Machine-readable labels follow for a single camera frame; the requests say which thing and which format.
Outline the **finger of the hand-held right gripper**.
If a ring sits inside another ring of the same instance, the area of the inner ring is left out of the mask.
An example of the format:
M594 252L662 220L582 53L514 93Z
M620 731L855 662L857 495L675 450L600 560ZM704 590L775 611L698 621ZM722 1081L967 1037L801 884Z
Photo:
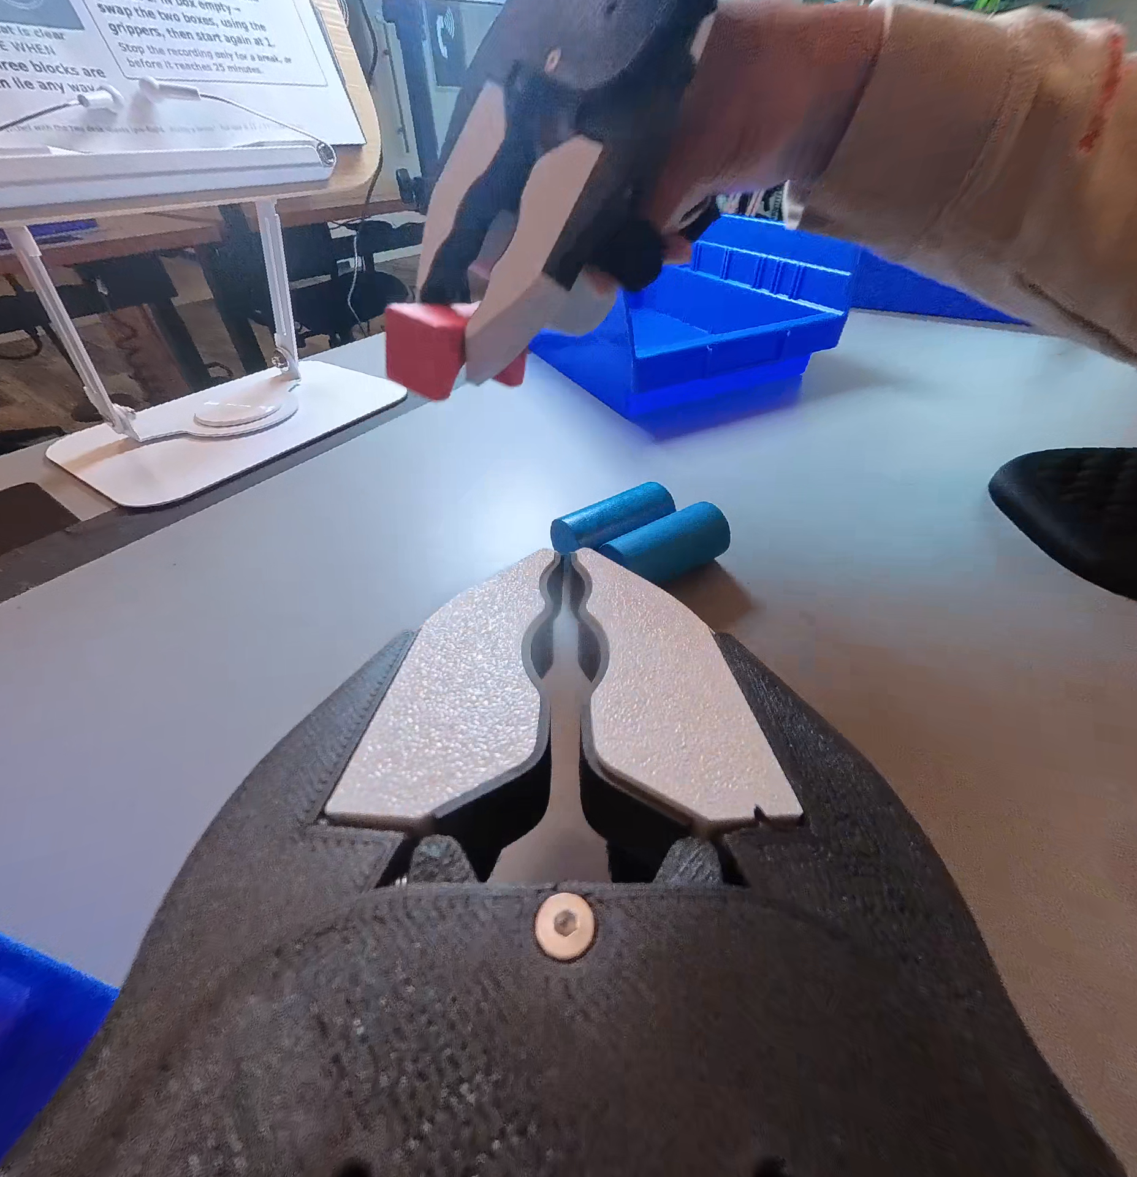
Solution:
M537 81L487 80L432 188L421 242L420 302L481 299L508 244L537 162Z
M552 254L600 155L598 142L574 136L530 170L513 235L464 331L468 383L497 377L540 331L584 335L611 310L613 289L601 289L580 271L574 277L551 274Z

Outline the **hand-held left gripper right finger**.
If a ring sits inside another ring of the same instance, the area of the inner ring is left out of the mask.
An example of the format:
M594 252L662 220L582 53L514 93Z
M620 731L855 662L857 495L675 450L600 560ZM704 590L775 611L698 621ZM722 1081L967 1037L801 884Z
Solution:
M713 630L595 551L566 557L588 683L582 752L635 801L701 834L803 818Z

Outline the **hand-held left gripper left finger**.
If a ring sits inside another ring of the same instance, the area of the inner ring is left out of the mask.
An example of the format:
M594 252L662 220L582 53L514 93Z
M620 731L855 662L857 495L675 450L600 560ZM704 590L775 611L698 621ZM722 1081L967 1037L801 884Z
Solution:
M427 826L536 765L561 573L532 551L423 622L324 802L330 823Z

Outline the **red wooden arch block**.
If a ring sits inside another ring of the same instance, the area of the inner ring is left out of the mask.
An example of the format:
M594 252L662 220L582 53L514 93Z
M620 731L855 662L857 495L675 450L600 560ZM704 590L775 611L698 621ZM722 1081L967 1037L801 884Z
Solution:
M392 302L384 309L385 377L429 402L446 400L469 377L465 332L478 300Z

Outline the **blue wooden cylinder block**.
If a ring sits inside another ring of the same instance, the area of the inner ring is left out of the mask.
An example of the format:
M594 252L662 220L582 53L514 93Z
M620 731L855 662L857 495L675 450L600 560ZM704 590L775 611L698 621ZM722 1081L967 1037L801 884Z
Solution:
M632 574L664 585L716 561L730 540L722 509L696 502L610 538L597 551Z
M611 540L677 511L672 495L659 482L639 484L606 496L551 521L551 548L568 554L598 550Z

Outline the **person's right forearm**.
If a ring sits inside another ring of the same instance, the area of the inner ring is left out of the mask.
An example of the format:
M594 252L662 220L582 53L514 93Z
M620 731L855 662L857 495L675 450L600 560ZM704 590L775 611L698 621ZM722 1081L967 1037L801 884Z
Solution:
M1137 51L1106 20L881 3L870 80L788 226L1137 368Z

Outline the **wooden desk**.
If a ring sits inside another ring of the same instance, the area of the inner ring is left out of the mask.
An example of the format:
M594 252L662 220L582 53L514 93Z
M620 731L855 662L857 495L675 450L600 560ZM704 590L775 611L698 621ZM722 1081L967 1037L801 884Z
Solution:
M359 194L282 199L276 203L276 209L282 228L353 220L363 213L369 216L401 213L413 220L421 217L421 213L408 209L398 199L371 197L368 204L363 204ZM44 241L39 248L47 267L65 267L216 244L221 241L223 229L223 215L217 209L115 215L99 219L95 229L72 241Z

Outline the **white document stand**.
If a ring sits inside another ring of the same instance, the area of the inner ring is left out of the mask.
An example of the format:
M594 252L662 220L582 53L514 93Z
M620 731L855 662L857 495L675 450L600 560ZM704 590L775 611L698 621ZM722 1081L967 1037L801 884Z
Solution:
M397 405L404 390L316 360L300 360L276 203L358 193L376 174L381 136L369 88L337 3L314 3L337 52L366 138L332 146L298 138L237 146L78 152L0 151L0 229L99 424L62 437L46 460L120 508L182 502ZM128 213L252 203L272 310L274 360L255 373L133 410L107 392L30 226Z

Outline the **printed instruction sheet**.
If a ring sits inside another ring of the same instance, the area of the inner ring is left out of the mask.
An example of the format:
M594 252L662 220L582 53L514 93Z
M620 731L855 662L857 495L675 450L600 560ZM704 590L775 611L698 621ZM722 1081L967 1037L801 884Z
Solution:
M366 141L305 1L0 1L0 151Z

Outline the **black mesh wrist rest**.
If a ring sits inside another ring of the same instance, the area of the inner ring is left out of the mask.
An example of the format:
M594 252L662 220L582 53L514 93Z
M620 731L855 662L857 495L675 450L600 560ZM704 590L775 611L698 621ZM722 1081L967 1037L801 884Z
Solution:
M987 493L1061 567L1137 602L1137 447L1035 450L1003 463Z

